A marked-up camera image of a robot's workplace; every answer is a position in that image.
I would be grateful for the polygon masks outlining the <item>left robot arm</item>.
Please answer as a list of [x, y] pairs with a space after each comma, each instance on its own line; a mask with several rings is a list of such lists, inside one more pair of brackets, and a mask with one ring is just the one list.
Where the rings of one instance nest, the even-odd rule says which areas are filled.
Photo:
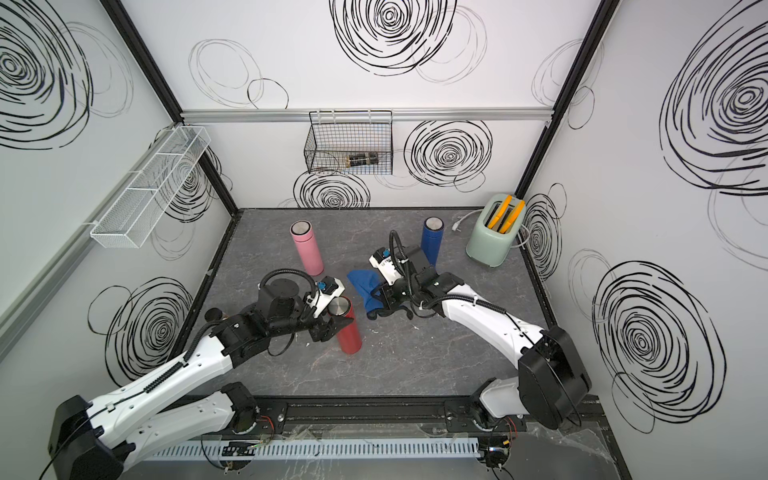
[[256, 301], [239, 313], [210, 309], [183, 353], [110, 393], [62, 402], [43, 470], [59, 479], [117, 479], [154, 454], [234, 420], [257, 423], [259, 407], [240, 383], [173, 404], [267, 351], [274, 338], [306, 331], [315, 342], [329, 341], [350, 323], [329, 312], [344, 291], [343, 282], [330, 276], [316, 281], [290, 268], [266, 274]]

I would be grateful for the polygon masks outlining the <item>pink thermos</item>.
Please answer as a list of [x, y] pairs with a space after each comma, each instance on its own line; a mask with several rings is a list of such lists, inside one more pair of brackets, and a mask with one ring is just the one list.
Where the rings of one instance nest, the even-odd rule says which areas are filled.
[[298, 220], [291, 225], [290, 233], [306, 273], [311, 276], [322, 274], [324, 263], [311, 223]]

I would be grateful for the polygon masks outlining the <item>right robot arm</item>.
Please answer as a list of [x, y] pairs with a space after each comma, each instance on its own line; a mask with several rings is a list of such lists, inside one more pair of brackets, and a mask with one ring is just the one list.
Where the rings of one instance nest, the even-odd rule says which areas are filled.
[[480, 427], [517, 416], [530, 416], [550, 430], [576, 422], [592, 383], [563, 328], [523, 321], [460, 277], [437, 272], [420, 248], [404, 247], [396, 231], [369, 262], [383, 279], [371, 293], [382, 306], [369, 313], [370, 319], [398, 310], [408, 317], [430, 312], [469, 329], [513, 365], [515, 376], [490, 379], [473, 394], [471, 411]]

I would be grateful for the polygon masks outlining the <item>blue cloth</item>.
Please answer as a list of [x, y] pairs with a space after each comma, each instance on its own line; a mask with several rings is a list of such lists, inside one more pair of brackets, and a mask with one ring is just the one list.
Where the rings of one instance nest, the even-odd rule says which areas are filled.
[[367, 313], [382, 309], [383, 303], [373, 296], [373, 291], [380, 284], [379, 274], [373, 270], [352, 270], [347, 279], [355, 288], [363, 301]]

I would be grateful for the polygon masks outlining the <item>red thermos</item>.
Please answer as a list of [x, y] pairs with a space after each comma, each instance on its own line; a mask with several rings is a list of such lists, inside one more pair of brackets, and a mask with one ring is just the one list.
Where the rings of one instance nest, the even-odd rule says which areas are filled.
[[341, 350], [348, 355], [359, 352], [362, 348], [362, 338], [351, 301], [345, 296], [335, 298], [328, 305], [327, 311], [334, 322], [335, 337]]

